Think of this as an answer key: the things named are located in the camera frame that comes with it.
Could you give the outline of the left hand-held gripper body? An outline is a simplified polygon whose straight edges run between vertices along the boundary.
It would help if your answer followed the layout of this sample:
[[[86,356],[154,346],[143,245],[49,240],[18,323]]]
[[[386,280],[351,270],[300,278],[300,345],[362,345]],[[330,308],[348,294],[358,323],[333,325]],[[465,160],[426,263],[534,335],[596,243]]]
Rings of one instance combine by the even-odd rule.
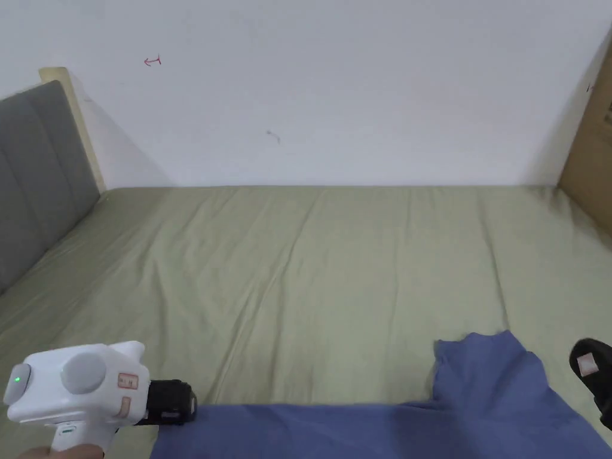
[[[108,452],[119,429],[182,426],[197,417],[188,383],[153,380],[139,341],[34,353],[15,365],[4,393],[9,420],[54,429],[53,451],[96,445]]]

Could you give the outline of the person's left hand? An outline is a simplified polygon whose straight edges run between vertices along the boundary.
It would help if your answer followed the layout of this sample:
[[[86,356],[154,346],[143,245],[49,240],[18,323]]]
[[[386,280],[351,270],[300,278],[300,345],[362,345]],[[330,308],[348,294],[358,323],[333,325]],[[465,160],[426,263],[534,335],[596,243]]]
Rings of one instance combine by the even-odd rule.
[[[57,451],[50,446],[39,446],[28,449],[17,456],[17,459],[103,459],[105,453],[97,445],[77,445]]]

